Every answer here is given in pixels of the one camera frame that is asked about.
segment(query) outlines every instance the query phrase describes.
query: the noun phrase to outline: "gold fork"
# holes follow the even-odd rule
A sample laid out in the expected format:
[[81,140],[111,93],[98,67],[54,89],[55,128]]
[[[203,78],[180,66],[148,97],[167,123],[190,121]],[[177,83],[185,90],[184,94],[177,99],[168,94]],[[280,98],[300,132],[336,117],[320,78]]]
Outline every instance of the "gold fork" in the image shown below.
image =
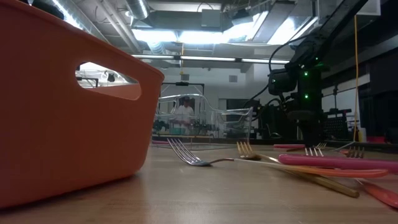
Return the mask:
[[[276,162],[276,163],[280,163],[276,158],[273,158],[273,157],[267,156],[267,155],[263,155],[263,154],[255,153],[253,151],[253,149],[251,148],[250,144],[246,144],[246,142],[237,142],[236,145],[238,147],[238,152],[239,152],[240,158],[242,158],[242,159],[258,160],[258,158],[260,158],[260,159],[263,158],[263,159],[268,159],[268,160]],[[346,187],[346,186],[342,185],[341,183],[338,183],[334,180],[328,179],[321,175],[306,174],[306,173],[297,172],[297,171],[286,171],[286,172],[297,175],[306,180],[312,181],[316,184],[319,184],[321,186],[327,187],[334,191],[340,192],[347,196],[354,197],[354,198],[359,197],[358,191],[351,189],[349,187]]]

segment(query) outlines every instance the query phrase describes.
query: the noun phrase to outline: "orange object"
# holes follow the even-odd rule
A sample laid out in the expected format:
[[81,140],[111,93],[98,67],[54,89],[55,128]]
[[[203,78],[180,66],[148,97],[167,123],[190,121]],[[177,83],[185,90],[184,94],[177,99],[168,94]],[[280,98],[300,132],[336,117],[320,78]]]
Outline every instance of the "orange object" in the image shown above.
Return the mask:
[[[18,1],[0,0],[0,20],[0,208],[139,170],[163,74]],[[75,69],[87,61],[139,85],[83,89]]]

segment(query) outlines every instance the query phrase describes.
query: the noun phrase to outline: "person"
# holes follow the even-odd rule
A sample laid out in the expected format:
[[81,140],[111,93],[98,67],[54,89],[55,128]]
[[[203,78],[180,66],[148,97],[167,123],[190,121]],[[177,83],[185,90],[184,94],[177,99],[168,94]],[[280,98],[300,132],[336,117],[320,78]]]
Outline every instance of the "person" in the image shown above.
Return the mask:
[[189,105],[190,98],[184,97],[183,98],[183,105],[180,105],[177,110],[175,111],[176,117],[173,120],[174,128],[181,128],[184,131],[181,131],[181,134],[189,134],[189,127],[192,124],[192,117],[194,116],[195,112],[193,111],[192,107]]

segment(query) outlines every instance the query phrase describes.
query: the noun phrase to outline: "wooden surface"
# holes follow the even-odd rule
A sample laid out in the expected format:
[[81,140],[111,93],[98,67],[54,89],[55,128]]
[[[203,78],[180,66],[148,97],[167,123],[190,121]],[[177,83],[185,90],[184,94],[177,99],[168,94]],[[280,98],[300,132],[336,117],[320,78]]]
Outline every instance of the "wooden surface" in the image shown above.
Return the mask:
[[[254,149],[277,156],[265,146]],[[235,148],[195,154],[205,160],[238,156]],[[342,181],[357,186],[351,179]],[[372,181],[398,191],[396,175]],[[157,147],[149,149],[144,167],[134,177],[0,211],[0,224],[390,224],[397,220],[397,210],[362,191],[359,198],[350,198],[285,172],[252,164],[220,162],[214,167],[192,167],[177,159],[171,149]]]

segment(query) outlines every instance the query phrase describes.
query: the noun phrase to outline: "ceiling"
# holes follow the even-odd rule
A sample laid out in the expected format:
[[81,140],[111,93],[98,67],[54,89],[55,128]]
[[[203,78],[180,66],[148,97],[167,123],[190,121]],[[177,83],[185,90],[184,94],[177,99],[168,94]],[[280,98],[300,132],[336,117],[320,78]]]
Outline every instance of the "ceiling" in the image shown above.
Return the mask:
[[[105,13],[98,7],[98,2],[100,0],[68,0],[74,3],[75,10],[80,11],[84,14],[86,18],[94,25],[96,29],[99,30],[101,35],[110,44],[115,47],[129,53],[129,54],[151,54],[150,48],[144,41],[138,41],[138,48],[140,52],[133,52],[128,46],[125,40],[120,36],[119,32],[113,27],[113,25],[107,19]],[[228,12],[234,11],[235,9],[240,9],[248,6],[256,6],[262,2],[267,3],[261,4],[261,7],[255,7],[258,10],[269,10],[272,9],[272,5],[275,0],[207,0],[206,2],[214,7],[219,7],[221,11]],[[117,12],[118,16],[123,20],[124,24],[128,27],[131,26],[131,18],[126,15],[128,11],[126,7],[125,0],[108,0],[110,5],[113,6],[114,10]],[[147,0],[149,6],[156,11],[180,11],[187,10],[191,11],[193,8],[197,8],[200,4],[200,0]],[[289,18],[294,21],[303,21],[305,18],[310,18],[318,11],[318,6],[314,8],[312,0],[297,0],[296,5],[291,11],[287,13]],[[320,5],[324,2],[328,4],[331,0],[320,0]],[[209,9],[207,4],[202,4],[200,6],[203,9]],[[372,17],[363,16],[359,21],[359,28],[365,27],[374,20]],[[352,34],[352,27],[347,27],[346,30],[340,35],[339,41],[343,41],[346,37]],[[269,58],[271,53],[276,49],[277,45],[267,45],[267,43],[261,40],[249,40],[240,41],[235,43],[222,43],[222,44],[184,44],[176,42],[164,42],[164,48],[167,50],[168,54],[180,55],[192,55],[192,56],[211,56],[211,57],[242,57],[242,58]],[[275,59],[290,59],[294,54],[294,51],[290,47],[285,47],[278,51],[275,55]],[[179,63],[169,63],[162,60],[146,60],[152,66],[155,67],[179,67]],[[242,72],[248,69],[248,66],[243,63],[231,63],[231,62],[206,62],[206,61],[184,61],[184,67],[203,67],[203,68],[240,68]]]

